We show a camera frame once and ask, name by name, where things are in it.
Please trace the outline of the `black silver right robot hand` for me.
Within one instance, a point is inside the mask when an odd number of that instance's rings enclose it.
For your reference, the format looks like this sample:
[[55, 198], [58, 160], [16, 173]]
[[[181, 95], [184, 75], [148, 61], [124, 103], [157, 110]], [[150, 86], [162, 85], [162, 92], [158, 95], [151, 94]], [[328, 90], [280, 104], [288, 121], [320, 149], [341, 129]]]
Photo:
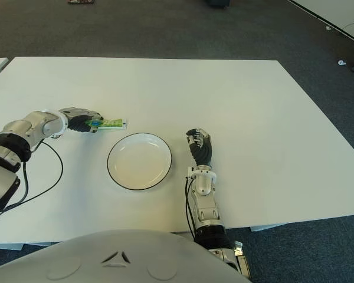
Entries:
[[201, 128], [186, 132], [189, 149], [197, 166], [211, 167], [212, 144], [211, 136]]

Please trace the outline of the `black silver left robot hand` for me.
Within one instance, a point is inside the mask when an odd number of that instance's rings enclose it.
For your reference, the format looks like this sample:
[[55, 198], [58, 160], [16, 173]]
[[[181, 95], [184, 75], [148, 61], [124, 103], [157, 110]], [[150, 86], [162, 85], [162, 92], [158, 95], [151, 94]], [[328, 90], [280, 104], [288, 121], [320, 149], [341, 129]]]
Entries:
[[67, 118], [67, 128], [81, 133], [95, 133], [97, 126], [92, 126], [92, 121], [102, 121], [103, 116], [93, 110], [77, 107], [62, 108], [59, 110]]

